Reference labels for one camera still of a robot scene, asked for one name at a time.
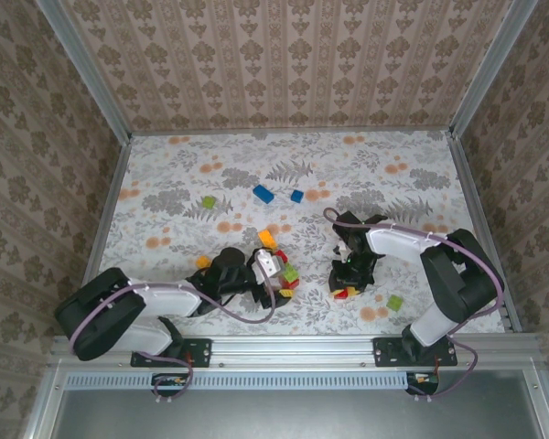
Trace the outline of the red lego brick stack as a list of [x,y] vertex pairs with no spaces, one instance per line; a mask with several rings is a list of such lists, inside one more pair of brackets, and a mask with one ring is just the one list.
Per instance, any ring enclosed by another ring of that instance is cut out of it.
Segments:
[[283,277],[282,277],[282,273],[283,273],[283,270],[285,269],[285,264],[287,262],[291,263],[290,261],[288,261],[288,257],[286,256],[286,254],[282,251],[282,250],[278,250],[275,252],[275,256],[280,260],[281,262],[281,272],[278,274],[278,280],[279,280],[279,283],[281,285],[281,288],[282,289],[296,289],[299,284],[300,284],[300,277],[297,281],[295,281],[294,283],[292,284],[289,284],[287,283]]

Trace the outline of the floral patterned table cover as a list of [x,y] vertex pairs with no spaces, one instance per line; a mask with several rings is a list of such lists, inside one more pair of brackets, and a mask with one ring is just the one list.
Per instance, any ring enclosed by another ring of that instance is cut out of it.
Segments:
[[[274,200],[263,203],[263,185]],[[294,190],[304,193],[292,201]],[[206,196],[216,198],[204,209]],[[101,268],[138,281],[171,282],[195,272],[200,256],[226,247],[250,253],[268,229],[297,268],[292,300],[261,324],[213,311],[176,318],[188,336],[397,334],[432,297],[423,270],[387,257],[362,294],[335,300],[328,289],[337,236],[323,218],[332,207],[360,219],[384,214],[425,232],[471,229],[472,221],[441,132],[221,134],[132,140]],[[398,312],[386,307],[401,296]]]

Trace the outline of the aluminium back frame rail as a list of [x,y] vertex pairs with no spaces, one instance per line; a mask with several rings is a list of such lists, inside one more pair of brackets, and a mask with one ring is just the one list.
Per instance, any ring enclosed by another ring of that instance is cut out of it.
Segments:
[[221,135],[221,134],[303,134],[303,133],[378,133],[378,132],[450,132],[445,125],[437,126],[348,126],[348,127],[276,127],[233,129],[189,129],[181,131],[133,131],[132,137],[170,135]]

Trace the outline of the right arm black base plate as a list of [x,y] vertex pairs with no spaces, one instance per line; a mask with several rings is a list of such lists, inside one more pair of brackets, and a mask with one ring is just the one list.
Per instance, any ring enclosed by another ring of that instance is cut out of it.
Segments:
[[379,368],[421,368],[456,366],[457,352],[445,337],[431,347],[416,341],[409,344],[402,337],[377,337],[372,340],[375,366]]

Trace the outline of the grey metal plate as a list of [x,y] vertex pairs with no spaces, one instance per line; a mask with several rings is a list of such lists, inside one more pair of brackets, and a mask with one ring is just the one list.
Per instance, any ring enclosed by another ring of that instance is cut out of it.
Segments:
[[474,372],[427,401],[405,391],[71,391],[52,439],[543,439],[517,372]]

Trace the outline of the aluminium corner post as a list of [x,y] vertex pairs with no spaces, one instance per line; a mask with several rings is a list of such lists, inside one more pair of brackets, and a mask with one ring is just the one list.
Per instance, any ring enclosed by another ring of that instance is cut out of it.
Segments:
[[73,63],[89,93],[120,145],[130,142],[131,129],[116,103],[111,88],[105,83],[96,65],[96,58],[83,42],[80,32],[65,11],[62,0],[37,0],[55,35]]
[[459,138],[468,128],[537,3],[538,0],[512,0],[449,125],[453,138]]

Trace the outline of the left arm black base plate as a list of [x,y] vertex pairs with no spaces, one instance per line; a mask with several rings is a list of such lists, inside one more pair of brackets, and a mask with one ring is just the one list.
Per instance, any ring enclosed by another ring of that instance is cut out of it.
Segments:
[[173,341],[158,354],[159,359],[150,359],[141,353],[133,352],[130,365],[134,368],[185,368],[184,363],[187,362],[193,368],[207,368],[210,365],[211,354],[210,338],[184,338],[181,341]]

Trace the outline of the black wiring board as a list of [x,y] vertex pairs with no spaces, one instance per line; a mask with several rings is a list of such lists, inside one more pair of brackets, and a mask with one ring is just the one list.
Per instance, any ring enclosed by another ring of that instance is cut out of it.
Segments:
[[151,379],[151,392],[158,402],[171,402],[189,387],[191,381],[190,373],[156,374]]
[[437,392],[439,377],[434,372],[407,372],[405,391],[413,396],[431,396]]

